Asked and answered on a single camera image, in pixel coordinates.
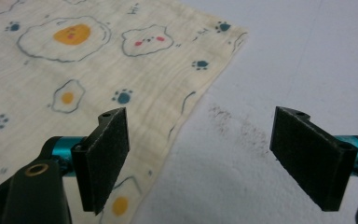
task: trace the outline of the egg yolk print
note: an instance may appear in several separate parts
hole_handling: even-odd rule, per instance
[[[61,96],[61,101],[63,104],[65,105],[69,105],[71,104],[75,99],[74,93],[73,92],[65,92],[62,96]]]
[[[54,39],[65,45],[79,45],[86,41],[91,34],[88,25],[78,24],[69,26],[54,34]]]
[[[115,199],[112,205],[112,212],[116,216],[121,216],[127,212],[129,207],[129,200],[125,197],[118,197]]]

